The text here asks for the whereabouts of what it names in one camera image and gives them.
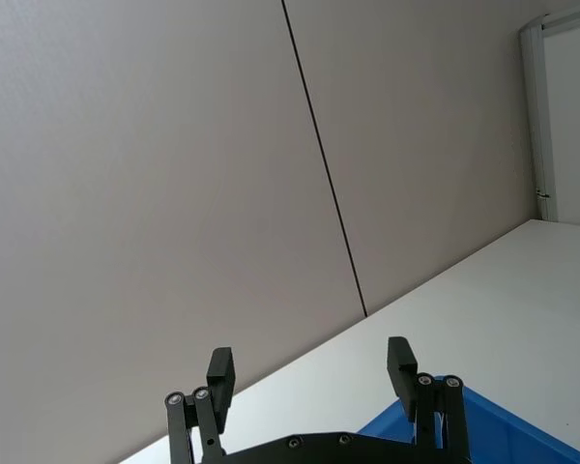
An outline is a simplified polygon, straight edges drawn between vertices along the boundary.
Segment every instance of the blue plastic container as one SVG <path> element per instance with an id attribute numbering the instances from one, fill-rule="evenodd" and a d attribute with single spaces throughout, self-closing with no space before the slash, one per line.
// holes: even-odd
<path id="1" fill-rule="evenodd" d="M 466 387 L 464 407 L 473 464 L 580 463 L 580 451 Z M 396 401 L 359 433 L 410 443 L 413 427 Z"/>

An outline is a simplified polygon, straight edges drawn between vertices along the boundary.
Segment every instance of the white tabletop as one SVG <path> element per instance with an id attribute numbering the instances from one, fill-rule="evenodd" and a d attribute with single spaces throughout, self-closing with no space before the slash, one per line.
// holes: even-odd
<path id="1" fill-rule="evenodd" d="M 580 450 L 580 226 L 536 220 L 238 393 L 223 446 L 360 429 L 395 400 L 391 335 L 420 370 L 455 373 Z M 168 463 L 167 438 L 124 462 Z"/>

